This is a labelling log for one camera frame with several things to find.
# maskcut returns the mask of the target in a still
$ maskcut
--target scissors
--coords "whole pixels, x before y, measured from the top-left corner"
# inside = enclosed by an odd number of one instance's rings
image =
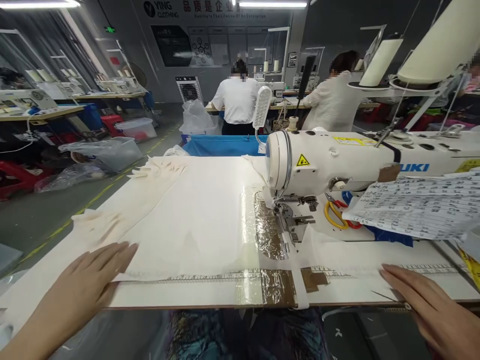
[[[355,225],[352,223],[350,220],[344,220],[342,218],[342,213],[337,210],[341,208],[348,208],[347,204],[341,202],[340,200],[335,200],[328,192],[325,193],[326,199],[328,200],[327,203],[325,204],[325,207],[323,208],[323,214],[325,215],[326,219],[330,224],[332,224],[334,227],[340,229],[340,230],[346,230],[349,227],[352,229],[360,229],[362,227],[362,224],[359,223]],[[329,215],[329,209],[333,211],[335,216],[341,220],[342,225],[336,223]]]

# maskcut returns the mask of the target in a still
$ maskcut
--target right hand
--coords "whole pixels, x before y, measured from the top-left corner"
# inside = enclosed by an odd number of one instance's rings
[[[420,334],[444,360],[480,358],[480,318],[453,301],[435,281],[395,265],[382,266],[381,276],[411,305]]]

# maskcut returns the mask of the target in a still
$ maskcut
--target fluorescent light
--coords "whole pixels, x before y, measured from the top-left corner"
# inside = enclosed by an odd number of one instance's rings
[[[298,9],[305,8],[306,2],[281,2],[281,1],[263,1],[263,2],[251,2],[242,1],[239,3],[241,8],[282,8],[282,9]]]
[[[61,9],[76,8],[80,3],[74,0],[65,2],[0,2],[0,9],[21,10],[21,9]]]

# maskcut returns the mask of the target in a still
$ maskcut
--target black cable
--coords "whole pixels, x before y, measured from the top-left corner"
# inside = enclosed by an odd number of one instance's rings
[[[105,19],[106,19],[106,22],[108,23],[108,26],[111,27],[111,28],[113,28],[112,24],[110,23],[109,17],[108,17],[107,14],[105,13],[104,7],[103,7],[102,4],[100,3],[100,0],[97,0],[97,2],[98,2],[98,5],[100,6],[101,12],[103,13],[103,16],[105,16]]]

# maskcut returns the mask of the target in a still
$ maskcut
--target dark hair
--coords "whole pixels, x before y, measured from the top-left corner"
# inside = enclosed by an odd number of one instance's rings
[[[359,57],[359,53],[355,50],[342,52],[331,62],[330,72],[342,73],[344,71],[352,71],[355,65],[357,65]]]
[[[247,65],[242,59],[238,59],[231,68],[232,74],[241,74],[241,75],[248,75],[249,70],[247,69]]]
[[[17,79],[21,79],[24,76],[16,71],[13,71],[7,67],[0,67],[0,78],[2,79],[5,85],[13,83]]]

